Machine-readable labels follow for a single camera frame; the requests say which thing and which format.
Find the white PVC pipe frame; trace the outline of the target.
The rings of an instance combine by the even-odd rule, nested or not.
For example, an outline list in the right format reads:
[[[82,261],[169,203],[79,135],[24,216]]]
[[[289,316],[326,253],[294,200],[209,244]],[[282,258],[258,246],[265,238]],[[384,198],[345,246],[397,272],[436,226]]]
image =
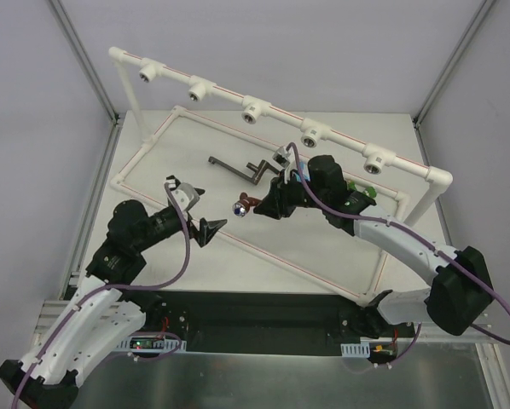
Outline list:
[[[347,181],[374,187],[389,215],[442,241],[434,203],[452,182],[448,171],[338,132],[338,117],[303,117],[117,47],[108,53],[130,107],[103,208],[136,199],[161,210],[165,178],[173,175],[206,192],[194,219],[228,220],[206,250],[194,252],[175,290],[338,294],[368,302],[385,290],[427,288],[412,269],[333,228],[317,210],[276,221],[237,217],[232,206],[241,193],[264,197],[278,168],[273,153],[310,133],[316,146],[299,147],[303,161],[333,155]]]

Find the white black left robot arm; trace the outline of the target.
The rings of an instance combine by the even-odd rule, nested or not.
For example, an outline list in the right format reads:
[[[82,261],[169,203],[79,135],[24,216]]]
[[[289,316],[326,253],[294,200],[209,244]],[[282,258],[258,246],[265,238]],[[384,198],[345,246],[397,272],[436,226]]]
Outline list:
[[[164,189],[167,206],[153,214],[136,199],[114,208],[105,240],[54,324],[20,359],[1,364],[0,379],[14,396],[12,407],[68,408],[89,375],[125,338],[140,330],[169,336],[160,325],[162,300],[157,292],[186,273],[191,244],[204,247],[227,222],[193,222],[189,212],[203,189],[174,176],[165,180]],[[144,251],[177,233],[185,245],[179,272],[157,285],[135,285],[147,264]]]

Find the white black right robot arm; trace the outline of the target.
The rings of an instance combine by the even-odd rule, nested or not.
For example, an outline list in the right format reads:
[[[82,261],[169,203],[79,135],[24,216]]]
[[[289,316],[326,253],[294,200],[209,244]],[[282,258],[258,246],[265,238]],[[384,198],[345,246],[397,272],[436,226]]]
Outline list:
[[[430,320],[459,336],[492,303],[481,287],[491,281],[480,251],[471,246],[459,251],[417,234],[366,193],[349,187],[330,155],[310,159],[307,176],[293,168],[288,153],[275,153],[273,159],[282,169],[254,213],[280,220],[297,208],[318,209],[330,225],[378,246],[426,282],[425,290],[386,290],[375,296],[360,310],[361,332],[382,337],[398,324]]]

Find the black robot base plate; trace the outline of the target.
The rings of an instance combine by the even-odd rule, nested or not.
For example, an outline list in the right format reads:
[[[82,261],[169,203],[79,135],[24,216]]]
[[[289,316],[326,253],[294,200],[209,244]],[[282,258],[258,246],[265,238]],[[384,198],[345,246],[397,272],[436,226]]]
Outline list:
[[[407,338],[408,320],[385,321],[386,291],[360,307],[341,296],[135,291],[146,315],[138,336],[171,336],[189,352],[336,356],[341,343]]]

